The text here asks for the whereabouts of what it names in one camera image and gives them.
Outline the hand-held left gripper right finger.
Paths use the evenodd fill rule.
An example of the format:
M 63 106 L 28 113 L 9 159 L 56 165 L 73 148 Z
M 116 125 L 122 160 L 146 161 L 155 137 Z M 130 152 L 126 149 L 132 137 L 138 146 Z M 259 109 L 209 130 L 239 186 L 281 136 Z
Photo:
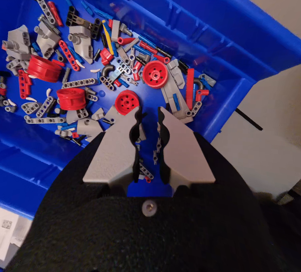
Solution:
M 216 178 L 194 131 L 164 107 L 158 107 L 158 123 L 162 145 L 160 178 L 171 187 L 172 196 L 178 189 L 214 184 Z

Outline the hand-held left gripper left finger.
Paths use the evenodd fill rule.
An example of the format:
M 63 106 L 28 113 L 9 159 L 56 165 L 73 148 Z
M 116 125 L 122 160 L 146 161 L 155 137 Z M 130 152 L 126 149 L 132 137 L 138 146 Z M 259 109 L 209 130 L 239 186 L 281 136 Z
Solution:
M 96 153 L 83 177 L 85 184 L 108 185 L 127 194 L 129 185 L 138 182 L 142 107 L 135 107 L 120 121 L 106 130 Z

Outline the pile of small building pieces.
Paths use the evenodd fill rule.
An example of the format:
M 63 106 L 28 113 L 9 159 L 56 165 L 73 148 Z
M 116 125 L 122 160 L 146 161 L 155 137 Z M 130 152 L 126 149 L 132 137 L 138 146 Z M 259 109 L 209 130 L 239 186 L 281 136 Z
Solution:
M 43 22 L 47 27 L 51 30 L 53 30 L 56 34 L 60 36 L 60 31 L 54 26 L 51 25 L 44 14 L 42 14 L 39 18 L 40 22 Z M 184 100 L 186 101 L 186 80 L 184 80 L 183 75 L 181 73 L 182 70 L 186 68 L 186 65 L 178 61 L 177 59 L 170 60 L 170 56 L 167 53 L 164 53 L 159 48 L 152 48 L 150 47 L 151 43 L 147 41 L 144 37 L 139 36 L 138 38 L 128 38 L 123 39 L 119 36 L 119 32 L 122 31 L 126 33 L 128 30 L 125 24 L 119 25 L 119 21 L 113 20 L 112 26 L 109 26 L 109 23 L 107 22 L 107 30 L 109 32 L 109 35 L 111 37 L 111 43 L 112 48 L 114 51 L 114 56 L 112 56 L 109 52 L 109 48 L 107 45 L 104 29 L 102 30 L 100 37 L 98 40 L 92 39 L 92 47 L 93 47 L 93 61 L 95 59 L 101 58 L 101 63 L 104 66 L 108 64 L 115 65 L 115 70 L 109 73 L 108 77 L 104 77 L 101 75 L 102 69 L 97 70 L 90 70 L 91 73 L 97 74 L 97 81 L 98 84 L 102 84 L 103 86 L 107 87 L 110 91 L 115 90 L 115 86 L 121 86 L 120 82 L 118 81 L 118 78 L 122 78 L 127 83 L 133 84 L 135 86 L 138 85 L 137 81 L 142 80 L 142 71 L 144 66 L 153 60 L 158 60 L 162 63 L 164 63 L 168 70 L 168 80 L 171 78 L 175 81 L 177 84 L 179 91 L 181 92 Z M 58 48 L 60 46 L 57 44 L 55 47 L 55 51 L 58 55 L 61 55 Z M 41 50 L 39 46 L 34 43 L 31 43 L 30 45 L 30 51 L 31 55 L 40 56 L 43 58 Z M 13 57 L 10 57 L 7 55 L 6 58 L 8 64 L 6 65 L 6 68 L 10 70 L 17 78 L 19 83 L 19 90 L 20 90 L 20 97 L 23 100 L 32 100 L 32 102 L 27 102 L 22 104 L 20 107 L 24 112 L 25 116 L 28 115 L 31 118 L 55 118 L 55 117 L 65 117 L 67 114 L 67 110 L 62 110 L 60 108 L 59 99 L 58 97 L 52 97 L 50 95 L 51 89 L 47 89 L 46 91 L 46 99 L 41 104 L 39 102 L 36 102 L 35 99 L 29 98 L 31 95 L 31 86 L 32 86 L 32 79 L 35 78 L 32 75 L 29 75 L 27 73 L 27 68 L 29 65 L 29 61 L 27 60 L 19 60 L 15 59 Z M 52 61 L 61 67 L 64 66 L 64 60 L 62 56 L 58 56 L 57 60 L 49 60 Z M 77 64 L 80 66 L 80 68 L 84 68 L 80 64 L 80 62 L 76 59 Z M 69 79 L 69 73 L 70 68 L 66 68 L 66 71 L 64 73 L 64 77 L 62 78 L 63 85 L 65 82 L 68 82 Z M 203 90 L 197 90 L 196 85 L 193 87 L 193 107 L 197 101 L 201 101 L 203 96 L 207 96 L 210 93 L 210 89 L 212 86 L 209 84 L 209 82 L 206 80 L 204 75 L 199 77 L 201 79 L 201 82 L 204 85 Z M 97 101 L 98 98 L 96 96 L 96 92 L 94 90 L 91 90 L 89 86 L 86 87 L 79 87 L 80 89 L 85 90 L 85 100 L 86 100 L 86 107 L 87 109 L 88 104 Z M 96 111 L 93 115 L 90 115 L 88 112 L 89 119 L 93 119 L 95 121 L 98 121 L 100 119 L 103 119 L 106 114 L 104 113 L 103 109 L 100 108 L 98 111 Z M 86 135 L 78 135 L 77 134 L 77 121 L 71 124 L 60 123 L 60 124 L 53 124 L 58 126 L 58 129 L 55 131 L 55 135 L 58 135 L 62 139 L 73 141 L 74 143 L 81 146 L 81 143 L 79 141 L 80 138 L 86 138 Z M 161 145 L 161 138 L 160 138 L 160 125 L 158 123 L 158 132 L 159 132 L 159 138 L 157 142 L 157 149 L 153 153 L 153 160 L 154 164 L 157 164 L 157 154 L 160 152 Z M 150 182 L 153 179 L 153 176 L 151 173 L 149 173 L 140 163 L 140 173 L 144 173 L 144 178 L 148 179 L 148 182 Z

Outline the blue plastic bin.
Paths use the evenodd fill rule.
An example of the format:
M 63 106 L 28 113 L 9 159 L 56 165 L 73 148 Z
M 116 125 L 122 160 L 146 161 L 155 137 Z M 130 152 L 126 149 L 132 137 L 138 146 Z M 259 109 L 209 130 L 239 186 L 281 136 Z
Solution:
M 300 64 L 300 39 L 249 0 L 46 0 L 55 3 L 63 27 L 62 40 L 72 51 L 68 40 L 66 17 L 69 7 L 78 16 L 94 23 L 95 19 L 125 24 L 123 39 L 144 37 L 150 47 L 167 53 L 170 60 L 177 59 L 186 65 L 181 71 L 186 80 L 186 69 L 194 68 L 194 78 L 204 75 L 212 86 L 210 93 L 202 97 L 202 106 L 193 121 L 186 123 L 208 142 L 212 142 L 222 126 L 238 107 L 251 87 L 258 81 Z M 8 32 L 25 25 L 31 43 L 36 44 L 39 18 L 43 14 L 36 0 L 1 0 L 1 75 L 6 77 L 6 100 L 1 100 L 1 208 L 33 219 L 45 194 L 65 166 L 87 146 L 86 138 L 80 138 L 81 146 L 55 135 L 58 126 L 53 124 L 26 124 L 22 104 L 32 102 L 20 97 L 18 78 L 6 68 L 7 53 L 2 41 Z M 29 98 L 43 103 L 47 89 L 57 97 L 62 88 L 66 68 L 70 68 L 69 81 L 81 78 L 97 78 L 90 70 L 102 69 L 101 58 L 89 64 L 85 59 L 73 56 L 84 68 L 75 72 L 61 55 L 54 52 L 49 60 L 64 60 L 59 82 L 46 83 L 32 79 Z M 161 89 L 153 89 L 142 80 L 129 90 L 142 102 L 142 126 L 146 141 L 139 148 L 139 157 L 150 167 L 157 133 L 158 107 L 166 107 Z M 106 114 L 118 94 L 126 87 L 115 86 L 110 91 L 102 84 L 89 86 L 96 92 L 97 101 L 88 104 L 93 115 L 100 108 Z

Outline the small grey toy panel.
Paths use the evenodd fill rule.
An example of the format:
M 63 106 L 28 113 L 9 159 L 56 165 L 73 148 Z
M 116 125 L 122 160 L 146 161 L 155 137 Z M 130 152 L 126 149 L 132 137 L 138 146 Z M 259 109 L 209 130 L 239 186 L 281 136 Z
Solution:
M 69 110 L 66 114 L 66 123 L 71 124 L 80 119 L 87 118 L 88 112 L 85 108 L 79 110 Z

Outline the red toy wheel hub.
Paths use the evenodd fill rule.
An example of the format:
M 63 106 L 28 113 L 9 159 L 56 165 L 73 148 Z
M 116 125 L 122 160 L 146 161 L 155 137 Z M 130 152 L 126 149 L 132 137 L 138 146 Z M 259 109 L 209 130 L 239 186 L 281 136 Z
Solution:
M 56 83 L 62 67 L 40 56 L 31 55 L 27 73 L 45 82 Z
M 67 88 L 57 90 L 60 108 L 62 110 L 80 110 L 86 107 L 85 90 Z
M 142 78 L 149 87 L 161 89 L 168 81 L 167 67 L 158 60 L 150 61 L 143 68 Z
M 115 108 L 123 116 L 138 106 L 140 106 L 138 95 L 131 90 L 122 91 L 115 100 Z

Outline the large grey toy panel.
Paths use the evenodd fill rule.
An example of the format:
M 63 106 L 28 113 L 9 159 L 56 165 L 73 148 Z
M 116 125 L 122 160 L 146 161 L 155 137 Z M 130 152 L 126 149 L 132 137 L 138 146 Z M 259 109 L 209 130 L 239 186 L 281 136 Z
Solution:
M 190 123 L 202 106 L 201 101 L 197 101 L 192 109 L 189 109 L 175 81 L 169 79 L 161 88 L 165 102 L 169 104 L 172 115 L 182 123 Z

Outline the long red toy beam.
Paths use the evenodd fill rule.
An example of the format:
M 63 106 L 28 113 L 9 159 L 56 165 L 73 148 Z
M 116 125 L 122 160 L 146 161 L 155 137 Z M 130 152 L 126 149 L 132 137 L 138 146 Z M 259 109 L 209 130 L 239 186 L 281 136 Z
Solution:
M 193 108 L 194 68 L 189 68 L 186 75 L 186 105 L 191 111 Z

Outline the thin black stick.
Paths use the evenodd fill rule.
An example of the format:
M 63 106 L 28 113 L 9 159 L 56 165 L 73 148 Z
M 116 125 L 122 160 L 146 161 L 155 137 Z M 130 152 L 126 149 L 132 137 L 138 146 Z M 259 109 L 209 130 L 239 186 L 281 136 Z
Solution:
M 243 113 L 240 109 L 236 108 L 235 112 L 237 114 L 239 114 L 248 123 L 250 123 L 253 127 L 255 127 L 257 130 L 259 130 L 259 131 L 263 130 L 263 128 L 258 123 L 256 123 L 254 120 L 252 120 L 249 116 L 247 116 L 245 113 Z

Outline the grey straight toy beam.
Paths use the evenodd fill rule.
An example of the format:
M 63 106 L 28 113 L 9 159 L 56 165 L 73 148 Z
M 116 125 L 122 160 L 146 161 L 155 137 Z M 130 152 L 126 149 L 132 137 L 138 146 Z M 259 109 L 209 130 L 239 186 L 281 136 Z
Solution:
M 30 116 L 24 116 L 27 124 L 60 124 L 65 123 L 65 117 L 46 117 L 46 118 L 31 118 Z
M 80 87 L 92 86 L 92 85 L 96 85 L 96 84 L 98 84 L 97 79 L 86 78 L 86 79 L 81 79 L 81 80 L 77 80 L 77 81 L 65 82 L 62 85 L 62 89 L 80 88 Z

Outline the red holed toy beam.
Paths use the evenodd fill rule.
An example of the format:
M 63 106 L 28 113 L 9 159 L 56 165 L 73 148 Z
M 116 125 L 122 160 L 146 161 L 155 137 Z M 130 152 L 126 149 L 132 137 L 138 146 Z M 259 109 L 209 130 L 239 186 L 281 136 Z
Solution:
M 66 59 L 70 63 L 72 69 L 74 71 L 80 71 L 80 66 L 77 64 L 76 59 L 74 58 L 73 54 L 70 52 L 70 49 L 68 48 L 67 44 L 63 40 L 59 40 L 58 45 L 60 46 Z

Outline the yellow toy axle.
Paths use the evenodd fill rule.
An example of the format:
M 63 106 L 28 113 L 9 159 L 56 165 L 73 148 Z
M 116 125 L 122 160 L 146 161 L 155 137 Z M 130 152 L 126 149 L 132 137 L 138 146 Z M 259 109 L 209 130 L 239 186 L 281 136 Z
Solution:
M 112 43 L 111 43 L 111 37 L 110 37 L 109 32 L 107 30 L 108 26 L 107 26 L 106 20 L 102 20 L 102 24 L 103 24 L 103 29 L 104 29 L 107 45 L 108 45 L 108 48 L 109 48 L 109 52 L 112 56 L 114 56 L 114 51 L 113 51 Z

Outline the white paper sheet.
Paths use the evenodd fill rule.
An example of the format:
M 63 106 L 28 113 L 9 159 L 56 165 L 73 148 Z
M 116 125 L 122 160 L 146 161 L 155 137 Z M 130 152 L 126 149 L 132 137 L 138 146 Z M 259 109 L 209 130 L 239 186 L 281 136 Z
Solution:
M 21 247 L 32 220 L 12 213 L 6 209 L 0 209 L 0 260 L 5 261 L 8 257 L 10 245 Z

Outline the long red toy pin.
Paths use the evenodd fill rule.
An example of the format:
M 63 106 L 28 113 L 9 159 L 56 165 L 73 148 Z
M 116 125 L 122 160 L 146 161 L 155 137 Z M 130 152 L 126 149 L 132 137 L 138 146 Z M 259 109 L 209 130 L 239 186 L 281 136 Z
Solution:
M 61 20 L 61 18 L 60 18 L 60 15 L 59 15 L 59 12 L 58 12 L 58 9 L 57 9 L 55 3 L 52 2 L 52 1 L 48 1 L 48 2 L 47 2 L 47 5 L 49 6 L 49 9 L 50 9 L 51 13 L 52 13 L 53 16 L 54 16 L 54 18 L 55 18 L 55 20 L 56 20 L 56 23 L 57 23 L 60 27 L 63 27 L 63 22 L 62 22 L 62 20 Z

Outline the black toy frame piece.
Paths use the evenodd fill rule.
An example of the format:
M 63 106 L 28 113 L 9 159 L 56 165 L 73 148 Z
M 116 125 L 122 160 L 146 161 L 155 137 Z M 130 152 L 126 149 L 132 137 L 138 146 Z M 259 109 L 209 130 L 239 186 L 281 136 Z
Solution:
M 93 40 L 98 40 L 103 30 L 103 23 L 100 19 L 96 18 L 94 23 L 92 24 L 91 22 L 79 17 L 78 11 L 73 6 L 69 7 L 65 24 L 68 27 L 80 25 L 84 28 L 87 28 L 88 30 L 90 30 L 91 38 Z

